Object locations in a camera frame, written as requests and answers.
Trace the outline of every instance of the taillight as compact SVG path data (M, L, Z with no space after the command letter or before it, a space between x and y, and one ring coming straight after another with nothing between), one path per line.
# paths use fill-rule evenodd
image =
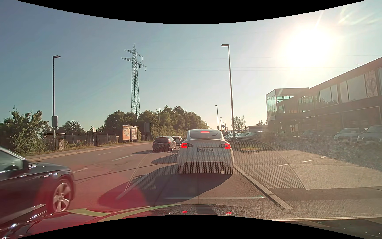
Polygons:
M231 145L230 144L221 144L221 145L219 145L219 148L230 149Z
M181 148L191 148L192 144L182 143Z

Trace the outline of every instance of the sidewalk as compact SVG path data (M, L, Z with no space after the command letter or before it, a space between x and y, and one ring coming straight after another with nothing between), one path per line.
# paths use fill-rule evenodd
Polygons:
M31 160L31 161L38 161L38 160L45 160L45 159L50 159L50 158L72 155L72 154L80 154L80 153L87 153L87 152L104 150L104 149L129 147L129 146L143 145L143 144L151 144L151 142L130 143L130 144L124 144L124 145L111 145L111 146L106 146L106 147L93 147L93 148L76 149L76 150L69 150L69 151L54 152L54 153L50 153L50 154L26 156L24 158L27 160Z

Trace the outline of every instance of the billboard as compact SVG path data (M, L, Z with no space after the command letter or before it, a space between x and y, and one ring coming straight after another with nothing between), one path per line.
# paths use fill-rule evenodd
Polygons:
M131 139L129 128L130 127L128 127L128 126L123 126L123 137L122 137L122 140L130 140Z
M137 128L131 127L131 140L136 140L138 138L137 136Z

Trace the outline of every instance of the curb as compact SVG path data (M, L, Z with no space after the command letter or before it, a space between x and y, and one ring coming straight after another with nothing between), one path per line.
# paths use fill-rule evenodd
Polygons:
M105 150L105 149L130 147L130 146L134 146L134 145L144 145L144 144L151 144L151 142L135 143L135 144L130 144L130 145L119 145L119 146L113 146L113 147L107 147L107 148L95 148L95 149L76 151L76 152L70 152L70 153L64 153L64 154L49 155L49 156L38 156L38 155L37 155L37 157L28 156L28 157L24 157L24 158L30 162L34 162L34 161L39 161L39 160L46 160L46 159L52 159L52 158L57 158L57 157L62 157L62 156L68 156L68 155L72 155L72 154L81 154L81 153L87 153L87 152L93 152L93 151L99 151L99 150Z

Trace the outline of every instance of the sun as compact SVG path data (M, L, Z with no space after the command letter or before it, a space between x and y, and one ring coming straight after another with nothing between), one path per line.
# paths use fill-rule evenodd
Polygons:
M330 53L332 37L317 29L300 30L289 38L286 56L294 66L311 67Z

